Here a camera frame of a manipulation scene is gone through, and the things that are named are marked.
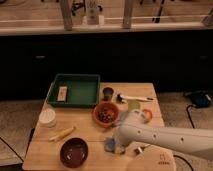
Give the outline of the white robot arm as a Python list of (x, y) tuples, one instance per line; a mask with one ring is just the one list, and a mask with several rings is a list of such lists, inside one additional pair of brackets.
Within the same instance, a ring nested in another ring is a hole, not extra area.
[(150, 126), (145, 113), (134, 109), (126, 113), (113, 138), (121, 147), (143, 142), (213, 161), (213, 130)]

